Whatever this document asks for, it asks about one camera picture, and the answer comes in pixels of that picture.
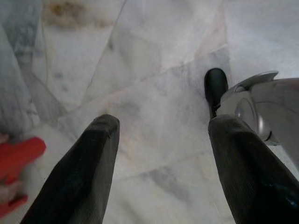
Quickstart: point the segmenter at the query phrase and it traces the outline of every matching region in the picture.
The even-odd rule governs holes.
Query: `dirt mark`
[[[103,9],[85,6],[83,3],[59,1],[46,3],[43,7],[43,22],[59,28],[78,28],[88,25],[104,28],[113,25]]]

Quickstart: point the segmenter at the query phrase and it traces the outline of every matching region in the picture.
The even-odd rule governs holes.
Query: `red object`
[[[46,149],[43,140],[31,138],[18,144],[0,145],[0,180],[5,184],[16,181],[20,172],[27,164],[41,156]],[[27,196],[20,196],[8,203],[0,204],[0,218],[27,201]]]

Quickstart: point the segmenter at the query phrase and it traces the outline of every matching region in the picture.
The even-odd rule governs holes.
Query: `marble floor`
[[[21,176],[28,203],[0,223],[19,223],[54,165],[110,113],[121,137],[105,224],[233,224],[203,77],[298,77],[298,11],[297,0],[0,0],[0,131],[47,145]]]

